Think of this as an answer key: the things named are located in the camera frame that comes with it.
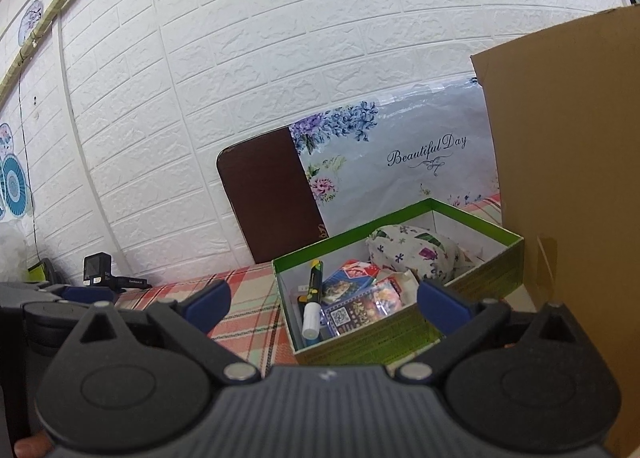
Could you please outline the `person's left hand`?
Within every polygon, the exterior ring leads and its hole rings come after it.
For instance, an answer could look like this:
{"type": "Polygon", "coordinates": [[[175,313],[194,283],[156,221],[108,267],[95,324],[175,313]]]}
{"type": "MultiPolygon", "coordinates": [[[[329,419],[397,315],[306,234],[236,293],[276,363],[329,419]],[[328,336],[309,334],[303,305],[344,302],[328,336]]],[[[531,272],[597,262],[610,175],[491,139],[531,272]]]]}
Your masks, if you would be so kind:
{"type": "Polygon", "coordinates": [[[47,434],[39,432],[17,441],[13,451],[16,458],[44,458],[52,448],[53,444],[47,434]]]}

